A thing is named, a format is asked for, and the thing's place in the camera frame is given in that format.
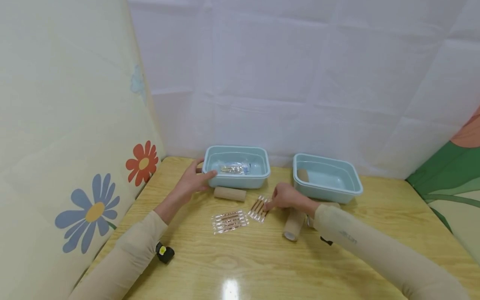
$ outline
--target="painted wall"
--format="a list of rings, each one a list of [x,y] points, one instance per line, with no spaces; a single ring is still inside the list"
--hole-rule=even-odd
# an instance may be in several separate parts
[[[0,299],[65,299],[163,145],[126,2],[0,9]]]
[[[407,181],[480,263],[480,108]]]

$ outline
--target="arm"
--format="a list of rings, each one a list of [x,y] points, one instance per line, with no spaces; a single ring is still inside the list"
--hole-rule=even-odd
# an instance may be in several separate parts
[[[199,174],[194,161],[172,192],[142,221],[134,224],[117,241],[112,251],[72,292],[69,300],[119,300],[132,287],[155,256],[155,247],[168,224],[192,194],[208,189],[205,182],[216,171]]]
[[[460,283],[444,269],[349,213],[310,200],[288,184],[277,186],[272,199],[267,209],[291,206],[314,217],[315,229],[326,240],[362,259],[409,300],[469,299]]]

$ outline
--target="blue flower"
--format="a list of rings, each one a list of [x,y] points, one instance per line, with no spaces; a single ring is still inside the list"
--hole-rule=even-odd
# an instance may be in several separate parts
[[[60,213],[55,218],[55,226],[60,229],[70,227],[65,233],[65,238],[69,239],[63,245],[63,252],[68,253],[78,245],[80,237],[84,234],[82,240],[82,253],[85,254],[92,242],[95,227],[98,225],[100,236],[107,234],[109,226],[115,229],[115,225],[105,220],[105,218],[114,220],[117,212],[112,208],[120,202],[120,196],[110,201],[115,191],[115,183],[110,184],[110,174],[105,175],[103,179],[100,174],[96,174],[92,181],[92,191],[94,204],[82,189],[76,189],[72,192],[70,198],[73,204],[82,210],[67,210]]]
[[[144,100],[144,104],[147,103],[147,94],[145,92],[145,82],[144,76],[142,74],[142,69],[139,65],[135,65],[135,69],[132,74],[132,79],[130,80],[130,90],[132,93],[142,95],[142,99]]]

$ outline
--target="flower decal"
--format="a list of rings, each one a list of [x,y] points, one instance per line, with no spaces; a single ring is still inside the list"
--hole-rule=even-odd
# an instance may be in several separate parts
[[[451,141],[463,148],[480,147],[480,107]]]
[[[145,143],[145,148],[142,144],[137,144],[137,146],[133,148],[133,155],[135,155],[136,159],[131,158],[127,160],[127,163],[125,164],[127,170],[131,170],[131,173],[128,176],[128,182],[131,182],[136,175],[136,186],[139,186],[142,181],[147,183],[150,176],[156,171],[156,164],[158,163],[156,148],[155,145],[150,148],[150,145],[150,141]]]
[[[117,212],[112,208],[120,202],[120,197],[117,196],[112,200],[114,191],[115,183],[110,184],[110,174],[105,175],[103,182],[100,174],[96,174],[92,181],[93,204],[82,189],[72,192],[70,198],[81,210],[67,210],[55,218],[55,226],[58,228],[64,229],[71,226],[65,233],[68,241],[63,245],[63,252],[69,253],[75,249],[85,232],[81,245],[82,253],[85,254],[90,247],[97,225],[100,236],[107,234],[109,226],[116,228],[105,220],[105,218],[114,220],[117,217]]]
[[[132,93],[142,95],[142,99],[146,105],[147,94],[145,92],[145,81],[139,65],[135,65],[135,69],[133,70],[132,78],[130,79],[130,90]]]

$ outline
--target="orange flower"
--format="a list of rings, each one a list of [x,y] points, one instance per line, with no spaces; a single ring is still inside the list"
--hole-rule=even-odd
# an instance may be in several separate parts
[[[150,176],[156,171],[158,157],[156,156],[155,145],[150,149],[150,141],[147,141],[144,150],[142,144],[138,144],[133,148],[133,155],[135,155],[136,159],[131,158],[127,160],[125,164],[127,170],[132,170],[128,176],[128,182],[131,182],[135,175],[137,175],[135,185],[139,186],[142,180],[147,183]]]
[[[463,125],[462,129],[454,135],[451,142],[463,148],[480,147],[480,107]]]

